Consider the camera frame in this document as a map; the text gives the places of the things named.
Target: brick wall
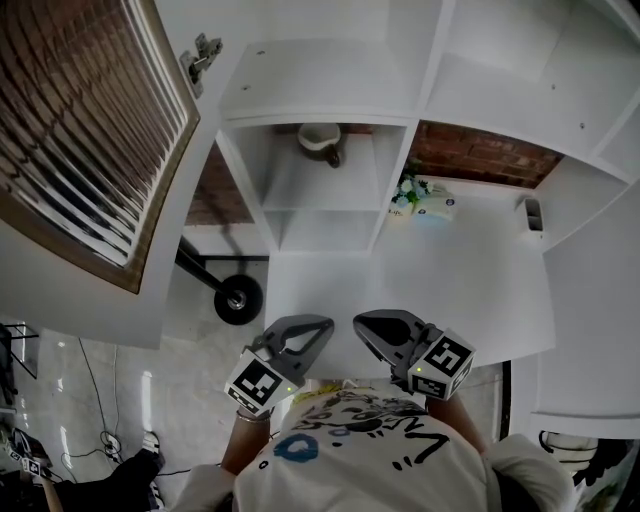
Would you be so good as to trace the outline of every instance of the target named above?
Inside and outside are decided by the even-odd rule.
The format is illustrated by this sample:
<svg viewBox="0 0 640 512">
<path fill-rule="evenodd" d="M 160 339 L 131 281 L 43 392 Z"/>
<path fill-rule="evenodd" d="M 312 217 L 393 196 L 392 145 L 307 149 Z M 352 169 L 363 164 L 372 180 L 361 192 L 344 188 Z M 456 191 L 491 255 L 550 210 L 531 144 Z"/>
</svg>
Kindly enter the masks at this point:
<svg viewBox="0 0 640 512">
<path fill-rule="evenodd" d="M 300 125 L 278 125 L 295 133 Z M 371 125 L 341 124 L 343 133 L 371 133 Z M 535 188 L 563 155 L 490 132 L 422 121 L 409 152 L 420 173 Z M 217 144 L 213 144 L 193 196 L 188 225 L 253 223 Z"/>
<path fill-rule="evenodd" d="M 420 174 L 536 188 L 564 155 L 496 133 L 422 121 L 409 158 Z"/>
<path fill-rule="evenodd" d="M 187 225 L 253 223 L 229 168 L 214 142 L 187 214 Z"/>
</svg>

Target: ceramic mug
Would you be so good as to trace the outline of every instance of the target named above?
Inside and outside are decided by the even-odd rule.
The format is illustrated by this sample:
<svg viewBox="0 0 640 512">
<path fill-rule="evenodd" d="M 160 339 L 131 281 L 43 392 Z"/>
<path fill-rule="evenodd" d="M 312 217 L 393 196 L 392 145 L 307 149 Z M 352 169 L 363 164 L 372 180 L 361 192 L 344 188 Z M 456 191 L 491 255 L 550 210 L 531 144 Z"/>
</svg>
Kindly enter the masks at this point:
<svg viewBox="0 0 640 512">
<path fill-rule="evenodd" d="M 302 152 L 312 160 L 325 161 L 334 169 L 340 167 L 337 145 L 342 133 L 335 123 L 305 123 L 298 130 Z"/>
</svg>

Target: tiled floor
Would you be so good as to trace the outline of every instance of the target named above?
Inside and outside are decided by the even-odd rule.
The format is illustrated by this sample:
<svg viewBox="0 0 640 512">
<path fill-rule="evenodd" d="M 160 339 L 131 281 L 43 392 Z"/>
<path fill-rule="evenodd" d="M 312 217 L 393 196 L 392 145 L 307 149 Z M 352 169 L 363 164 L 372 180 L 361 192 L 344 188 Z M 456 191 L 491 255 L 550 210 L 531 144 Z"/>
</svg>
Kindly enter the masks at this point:
<svg viewBox="0 0 640 512">
<path fill-rule="evenodd" d="M 209 265 L 217 277 L 238 270 L 235 262 Z M 266 262 L 249 263 L 247 273 L 266 288 Z M 243 327 L 223 323 L 213 310 L 213 293 L 206 288 L 199 290 L 200 309 L 190 341 L 165 337 L 159 350 L 119 347 L 115 367 L 114 346 L 83 342 L 107 430 L 113 431 L 117 424 L 125 458 L 139 449 L 145 429 L 155 431 L 166 459 L 163 472 L 220 461 L 236 409 L 223 393 L 224 382 L 242 347 L 264 327 L 262 316 Z M 54 471 L 70 478 L 60 462 L 64 451 L 83 454 L 100 448 L 99 434 L 103 430 L 96 393 L 77 338 L 43 333 L 38 380 L 21 368 L 16 368 L 16 378 L 16 426 L 40 439 L 55 464 Z M 499 407 L 495 404 L 499 403 L 501 379 L 499 366 L 476 369 L 459 391 L 487 438 L 495 436 L 499 424 Z M 388 387 L 378 380 L 362 384 Z M 100 453 L 73 458 L 71 464 L 78 481 L 105 478 L 114 467 Z M 158 479 L 169 506 L 185 479 L 186 475 Z"/>
</svg>

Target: white t-shirt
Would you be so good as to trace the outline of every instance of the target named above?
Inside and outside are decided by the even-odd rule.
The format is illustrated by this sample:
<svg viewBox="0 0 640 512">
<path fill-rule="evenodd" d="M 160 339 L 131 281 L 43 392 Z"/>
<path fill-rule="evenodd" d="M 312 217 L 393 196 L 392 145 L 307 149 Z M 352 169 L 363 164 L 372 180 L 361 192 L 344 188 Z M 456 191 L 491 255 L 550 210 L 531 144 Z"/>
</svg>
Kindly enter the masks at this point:
<svg viewBox="0 0 640 512">
<path fill-rule="evenodd" d="M 294 406 L 279 437 L 234 477 L 198 466 L 173 512 L 501 510 L 493 471 L 519 482 L 541 510 L 562 510 L 569 474 L 522 436 L 484 456 L 408 400 L 343 390 Z"/>
</svg>

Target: white shelf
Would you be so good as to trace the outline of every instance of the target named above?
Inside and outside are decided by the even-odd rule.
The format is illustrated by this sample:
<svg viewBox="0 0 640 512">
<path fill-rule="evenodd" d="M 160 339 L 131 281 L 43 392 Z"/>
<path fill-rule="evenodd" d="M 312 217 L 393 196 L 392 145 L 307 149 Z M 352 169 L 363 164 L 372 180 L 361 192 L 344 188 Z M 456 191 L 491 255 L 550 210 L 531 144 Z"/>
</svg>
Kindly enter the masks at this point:
<svg viewBox="0 0 640 512">
<path fill-rule="evenodd" d="M 380 308 L 406 309 L 450 327 L 477 349 L 476 365 L 553 348 L 543 256 L 518 236 L 514 200 L 520 192 L 496 187 L 484 194 L 479 187 L 467 188 L 479 196 L 457 196 L 453 222 L 386 222 L 368 258 L 271 257 L 269 282 L 278 284 L 267 290 L 266 323 L 304 311 L 336 323 L 309 377 L 388 377 L 388 366 L 352 327 L 355 315 Z"/>
<path fill-rule="evenodd" d="M 249 45 L 227 85 L 221 111 L 227 119 L 301 113 L 393 115 L 412 111 L 415 102 L 385 43 L 298 39 Z"/>
<path fill-rule="evenodd" d="M 266 212 L 281 252 L 365 252 L 377 212 Z"/>
<path fill-rule="evenodd" d="M 379 211 L 372 136 L 344 137 L 337 169 L 305 157 L 295 135 L 274 137 L 263 209 Z"/>
<path fill-rule="evenodd" d="M 640 106 L 604 148 L 600 160 L 619 169 L 627 183 L 640 178 Z"/>
<path fill-rule="evenodd" d="M 450 37 L 463 37 L 456 30 L 456 17 L 470 1 L 456 9 Z M 494 14 L 501 14 L 498 7 L 504 2 L 490 3 Z M 483 7 L 490 16 L 491 9 Z M 523 27 L 542 24 L 543 14 L 533 9 L 529 19 L 522 18 Z M 493 33 L 496 40 L 490 39 Z M 483 61 L 477 55 L 474 59 L 474 51 L 508 43 L 502 32 L 488 31 L 482 24 L 463 34 L 464 41 L 448 44 L 427 103 L 427 119 L 502 133 L 588 160 L 640 83 L 635 41 L 585 3 L 571 11 L 562 32 L 541 30 L 536 39 L 537 32 L 529 30 L 534 39 L 516 44 L 513 55 L 487 51 Z M 557 44 L 550 48 L 545 35 L 555 37 Z M 477 49 L 472 51 L 474 42 Z M 523 71 L 528 64 L 535 72 Z"/>
</svg>

